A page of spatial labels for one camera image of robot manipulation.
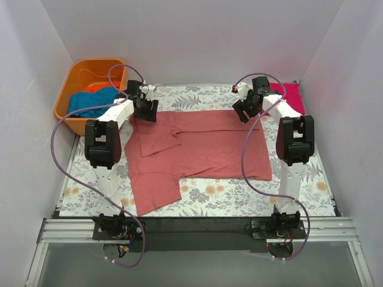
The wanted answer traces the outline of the orange plastic basket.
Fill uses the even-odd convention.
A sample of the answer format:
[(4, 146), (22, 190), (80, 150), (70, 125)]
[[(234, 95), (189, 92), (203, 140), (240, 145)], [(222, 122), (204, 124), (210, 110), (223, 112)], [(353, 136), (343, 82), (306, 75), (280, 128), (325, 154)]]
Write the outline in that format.
[[(123, 61), (113, 58), (100, 58), (85, 59), (75, 63), (69, 70), (57, 98), (54, 107), (56, 118), (60, 120), (68, 113), (69, 101), (73, 94), (84, 88), (108, 82), (108, 71), (112, 66), (117, 64), (123, 64)], [(120, 82), (121, 90), (126, 89), (128, 80), (127, 68), (114, 68), (111, 79)], [(88, 118), (69, 117), (65, 119), (64, 122), (76, 135), (84, 136), (87, 120)]]

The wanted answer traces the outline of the dusty pink t shirt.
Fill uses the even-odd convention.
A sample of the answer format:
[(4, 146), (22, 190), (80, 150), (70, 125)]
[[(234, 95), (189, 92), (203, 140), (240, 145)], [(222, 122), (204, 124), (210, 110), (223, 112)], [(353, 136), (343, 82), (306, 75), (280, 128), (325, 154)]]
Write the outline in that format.
[(124, 151), (138, 215), (179, 200), (180, 178), (272, 179), (261, 123), (243, 123), (233, 110), (165, 111), (155, 123), (130, 123)]

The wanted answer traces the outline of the aluminium frame rail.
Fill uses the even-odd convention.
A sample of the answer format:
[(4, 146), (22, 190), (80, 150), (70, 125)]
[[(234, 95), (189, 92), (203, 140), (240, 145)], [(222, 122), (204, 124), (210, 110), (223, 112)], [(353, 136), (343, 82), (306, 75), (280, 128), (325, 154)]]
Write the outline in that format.
[(91, 219), (43, 220), (25, 286), (38, 285), (49, 244), (93, 242), (94, 227)]

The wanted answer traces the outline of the folded magenta t shirt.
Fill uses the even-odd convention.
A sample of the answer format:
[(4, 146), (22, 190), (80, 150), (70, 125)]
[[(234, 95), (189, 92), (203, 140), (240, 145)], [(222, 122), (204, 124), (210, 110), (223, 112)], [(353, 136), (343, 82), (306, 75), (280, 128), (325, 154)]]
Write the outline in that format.
[(263, 96), (262, 110), (275, 121), (280, 118), (297, 118), (305, 115), (305, 109), (297, 83), (270, 83), (270, 92)]

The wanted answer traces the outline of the orange t shirt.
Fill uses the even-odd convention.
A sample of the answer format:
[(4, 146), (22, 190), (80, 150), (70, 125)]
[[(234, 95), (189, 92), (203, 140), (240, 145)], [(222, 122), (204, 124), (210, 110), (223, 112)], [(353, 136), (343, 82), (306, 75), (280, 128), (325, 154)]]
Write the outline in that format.
[[(120, 81), (113, 81), (113, 84), (116, 86), (116, 88), (119, 90), (120, 89)], [(89, 93), (96, 93), (100, 89), (104, 87), (112, 87), (113, 85), (110, 82), (99, 82), (99, 83), (93, 83), (85, 88), (83, 88), (81, 91), (89, 92)]]

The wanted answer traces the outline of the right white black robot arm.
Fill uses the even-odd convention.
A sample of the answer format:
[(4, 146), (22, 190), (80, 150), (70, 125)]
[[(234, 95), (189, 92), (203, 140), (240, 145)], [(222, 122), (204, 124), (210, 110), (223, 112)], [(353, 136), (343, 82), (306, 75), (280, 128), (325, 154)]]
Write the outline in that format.
[(300, 212), (305, 207), (299, 201), (303, 170), (315, 151), (314, 118), (302, 115), (292, 108), (285, 97), (287, 89), (272, 90), (268, 74), (252, 73), (249, 86), (238, 80), (232, 86), (232, 93), (239, 99), (233, 109), (243, 123), (250, 118), (259, 121), (268, 114), (278, 124), (276, 154), (281, 162), (280, 185), (271, 216), (253, 221), (245, 227), (254, 239), (268, 237), (292, 240), (298, 231), (304, 231)]

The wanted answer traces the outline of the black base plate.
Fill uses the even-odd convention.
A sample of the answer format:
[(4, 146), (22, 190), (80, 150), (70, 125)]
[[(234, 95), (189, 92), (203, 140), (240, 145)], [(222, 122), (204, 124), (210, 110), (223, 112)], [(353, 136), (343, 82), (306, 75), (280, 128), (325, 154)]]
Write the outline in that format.
[(268, 240), (289, 256), (292, 242), (306, 239), (303, 221), (272, 217), (146, 217), (99, 215), (93, 239), (121, 245), (121, 254), (154, 251), (250, 251), (265, 254)]

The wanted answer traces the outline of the blue t shirt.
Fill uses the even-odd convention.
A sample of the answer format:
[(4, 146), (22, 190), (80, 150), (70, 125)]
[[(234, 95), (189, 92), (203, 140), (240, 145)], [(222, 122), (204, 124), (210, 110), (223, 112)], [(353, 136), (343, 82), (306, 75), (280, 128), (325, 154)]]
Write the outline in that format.
[(68, 113), (71, 117), (98, 118), (114, 103), (118, 92), (113, 87), (102, 87), (98, 91), (79, 91), (69, 101)]

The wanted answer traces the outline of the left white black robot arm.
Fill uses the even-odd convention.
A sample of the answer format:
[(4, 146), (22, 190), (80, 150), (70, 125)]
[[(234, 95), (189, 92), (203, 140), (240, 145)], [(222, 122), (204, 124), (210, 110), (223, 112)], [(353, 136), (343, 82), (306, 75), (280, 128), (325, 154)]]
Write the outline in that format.
[(137, 80), (129, 80), (127, 89), (117, 94), (114, 105), (85, 126), (84, 154), (98, 180), (102, 193), (102, 209), (96, 222), (101, 231), (113, 239), (125, 239), (128, 229), (122, 208), (121, 195), (117, 191), (117, 163), (121, 159), (120, 128), (131, 116), (156, 121), (159, 101), (154, 98), (156, 86)]

